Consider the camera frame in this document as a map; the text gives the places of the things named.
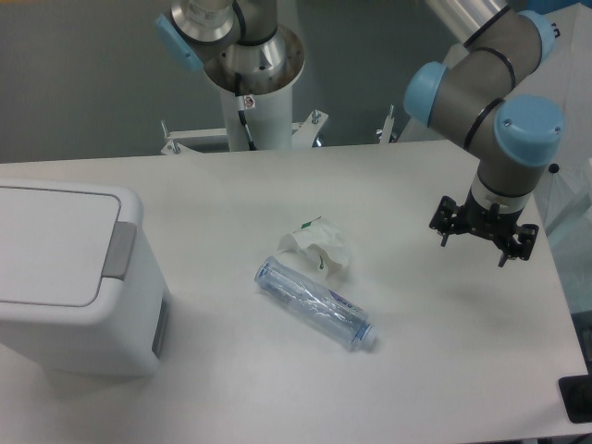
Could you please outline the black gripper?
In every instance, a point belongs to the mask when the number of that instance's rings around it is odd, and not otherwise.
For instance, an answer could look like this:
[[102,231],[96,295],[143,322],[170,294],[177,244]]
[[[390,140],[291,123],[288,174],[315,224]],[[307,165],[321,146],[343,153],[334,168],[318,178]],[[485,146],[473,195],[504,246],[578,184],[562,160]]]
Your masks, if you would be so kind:
[[537,240],[539,226],[517,225],[520,215],[521,211],[502,213],[493,203],[484,207],[469,191],[462,206],[443,196],[428,226],[441,237],[441,247],[446,246],[449,236],[465,233],[497,243],[501,251],[498,267],[504,267],[509,260],[528,261]]

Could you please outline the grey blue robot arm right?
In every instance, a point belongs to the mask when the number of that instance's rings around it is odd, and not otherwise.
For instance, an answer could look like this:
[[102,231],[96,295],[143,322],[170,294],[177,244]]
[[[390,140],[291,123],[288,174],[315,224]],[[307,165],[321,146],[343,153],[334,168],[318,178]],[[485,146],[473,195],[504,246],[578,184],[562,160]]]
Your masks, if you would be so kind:
[[529,258],[536,224],[518,222],[558,152],[564,114],[549,99],[512,91],[549,57],[551,23],[505,1],[431,1],[429,7],[468,54],[454,67],[430,62],[413,76],[404,109],[478,159],[464,203],[442,197],[429,226],[447,239],[493,242],[504,259]]

